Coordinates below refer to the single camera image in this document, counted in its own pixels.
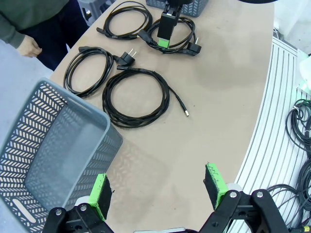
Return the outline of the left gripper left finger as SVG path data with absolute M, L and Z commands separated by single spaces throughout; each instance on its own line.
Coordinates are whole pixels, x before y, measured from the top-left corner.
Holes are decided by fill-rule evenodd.
M 88 202 L 67 211 L 62 207 L 50 210 L 45 233 L 112 233 L 105 222 L 110 207 L 112 189 L 106 174 L 98 174 Z

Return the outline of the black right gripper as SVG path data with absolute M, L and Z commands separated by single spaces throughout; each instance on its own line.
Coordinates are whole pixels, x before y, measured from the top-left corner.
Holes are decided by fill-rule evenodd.
M 158 45 L 160 47 L 169 48 L 170 39 L 174 27 L 178 23 L 182 5 L 190 3 L 192 3 L 192 0 L 168 0 L 168 3 L 165 4 L 157 32 L 157 37 L 159 38 Z

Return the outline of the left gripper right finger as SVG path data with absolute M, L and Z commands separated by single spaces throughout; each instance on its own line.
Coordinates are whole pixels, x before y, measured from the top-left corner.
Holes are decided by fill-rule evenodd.
M 203 180 L 214 211 L 200 233 L 226 233 L 234 220 L 243 220 L 252 233 L 287 233 L 288 228 L 272 198 L 265 189 L 248 195 L 229 190 L 215 164 L 205 165 Z

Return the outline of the person's right hand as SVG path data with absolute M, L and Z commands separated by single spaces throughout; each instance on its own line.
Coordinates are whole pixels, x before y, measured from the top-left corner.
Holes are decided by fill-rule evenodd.
M 17 51 L 22 56 L 32 58 L 37 57 L 42 52 L 42 48 L 39 47 L 32 37 L 26 35 L 17 48 Z

